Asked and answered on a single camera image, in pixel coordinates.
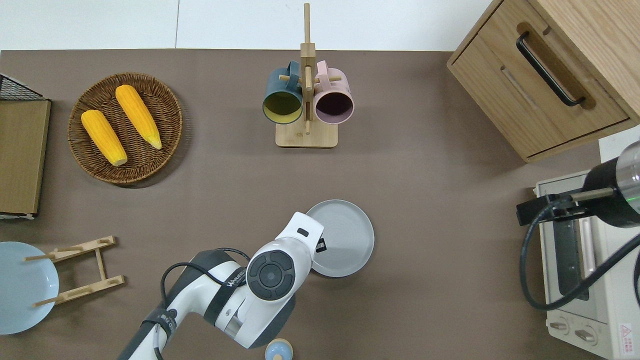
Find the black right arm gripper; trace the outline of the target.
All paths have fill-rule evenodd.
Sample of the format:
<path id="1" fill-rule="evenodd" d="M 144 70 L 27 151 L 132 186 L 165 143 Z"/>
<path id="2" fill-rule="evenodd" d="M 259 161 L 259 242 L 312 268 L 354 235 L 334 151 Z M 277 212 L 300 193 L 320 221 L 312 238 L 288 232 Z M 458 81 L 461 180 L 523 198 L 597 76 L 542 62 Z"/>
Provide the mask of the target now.
<path id="1" fill-rule="evenodd" d="M 540 223 L 571 221 L 583 216 L 583 207 L 601 221 L 618 228 L 633 228 L 640 225 L 640 215 L 633 210 L 619 190 L 617 181 L 618 158 L 595 166 L 586 175 L 582 190 L 596 191 L 614 189 L 614 194 L 583 202 L 573 201 L 569 194 L 544 194 L 535 199 L 519 203 L 516 216 L 520 226 L 531 225 L 540 215 Z"/>

